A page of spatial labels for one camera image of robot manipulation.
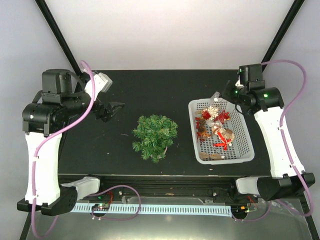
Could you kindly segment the white plastic basket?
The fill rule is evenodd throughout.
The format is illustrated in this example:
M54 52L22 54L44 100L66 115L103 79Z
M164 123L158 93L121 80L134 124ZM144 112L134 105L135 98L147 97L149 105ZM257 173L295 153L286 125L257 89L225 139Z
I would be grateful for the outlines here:
M223 110L229 112L230 120L221 124L211 117L206 121L206 132L199 133L196 125L198 120L204 120L202 111L208 107L219 107L219 113ZM188 104L189 119L196 160L203 165L239 164L253 160L255 153L249 136L249 131L244 117L240 113L240 107L222 99L197 99ZM214 147L213 144L221 140L212 132L212 126L218 125L230 129L235 135L232 146L224 151L222 147Z

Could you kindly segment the small green christmas tree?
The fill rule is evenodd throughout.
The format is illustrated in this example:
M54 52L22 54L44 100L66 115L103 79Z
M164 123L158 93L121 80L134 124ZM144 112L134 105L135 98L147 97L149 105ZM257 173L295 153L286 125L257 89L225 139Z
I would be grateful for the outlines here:
M178 135L178 124L164 115L140 116L138 125L132 130L137 141L132 143L135 152L140 152L143 160L158 163L166 157L168 147Z

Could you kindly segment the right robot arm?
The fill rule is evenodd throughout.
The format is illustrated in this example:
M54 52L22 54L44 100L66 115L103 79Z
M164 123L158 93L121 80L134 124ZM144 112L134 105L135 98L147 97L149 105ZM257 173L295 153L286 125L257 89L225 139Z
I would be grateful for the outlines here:
M266 87L261 63L242 65L237 74L238 79L228 81L221 97L247 108L247 115L254 116L266 145L271 175L237 179L227 189L228 198L238 202L247 194L271 201L303 194L316 179L305 171L296 154L285 119L289 107L280 90Z

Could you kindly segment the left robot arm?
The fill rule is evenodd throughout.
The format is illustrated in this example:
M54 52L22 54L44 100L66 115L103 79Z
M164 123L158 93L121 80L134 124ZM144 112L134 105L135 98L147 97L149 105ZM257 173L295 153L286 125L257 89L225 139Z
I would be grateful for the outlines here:
M100 178L88 175L80 180L59 184L58 161L63 128L72 117L82 121L90 112L108 122L124 103L103 104L99 93L105 93L113 81L102 72L84 83L67 69L48 69L42 73L42 90L22 111L22 130L28 148L28 185L23 199L17 202L22 212L40 211L58 216L70 212L76 202L89 195L103 199L108 192Z

